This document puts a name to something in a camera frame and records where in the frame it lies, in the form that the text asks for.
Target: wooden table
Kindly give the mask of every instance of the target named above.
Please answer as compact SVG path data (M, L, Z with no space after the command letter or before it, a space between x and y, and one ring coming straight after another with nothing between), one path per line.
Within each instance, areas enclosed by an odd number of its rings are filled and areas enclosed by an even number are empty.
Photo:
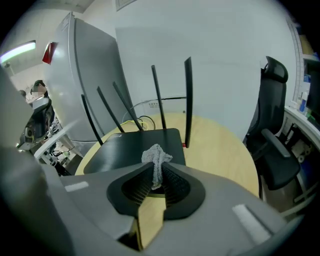
M159 114L150 116L156 129L162 128ZM153 129L153 123L142 117L148 123L148 128ZM177 128L181 141L185 141L186 115L182 113L166 113L167 128ZM125 132L135 132L138 128L133 123L123 126ZM120 133L118 128L103 136L105 142L114 133ZM97 142L87 152L78 166L75 175L83 175L84 167L100 148ZM254 161L242 143L232 132L213 120L199 116L192 117L192 128L189 148L183 149L185 162L188 167L198 169L210 174L228 178L255 196L259 197L259 182ZM155 237L163 223L165 210L164 198L150 199L147 197L139 208L139 225L142 247L145 248Z

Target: cloth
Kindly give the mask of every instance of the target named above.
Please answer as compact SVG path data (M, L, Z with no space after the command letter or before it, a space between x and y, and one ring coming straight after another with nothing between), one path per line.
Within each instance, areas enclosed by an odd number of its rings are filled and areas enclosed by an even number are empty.
M160 147L159 144L154 144L148 150L143 151L141 162L142 163L154 163L153 168L153 179L152 179L152 190L156 190L161 187L163 177L162 177L162 169L161 164L163 162L170 162L173 157L164 152L164 150Z

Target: office chair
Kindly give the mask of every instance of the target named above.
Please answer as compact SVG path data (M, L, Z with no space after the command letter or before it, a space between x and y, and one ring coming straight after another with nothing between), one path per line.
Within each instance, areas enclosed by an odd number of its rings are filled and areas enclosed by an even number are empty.
M246 146L269 190L277 190L296 177L300 164L274 135L284 120L288 72L279 61L266 58L268 63L261 69L257 109L246 136Z

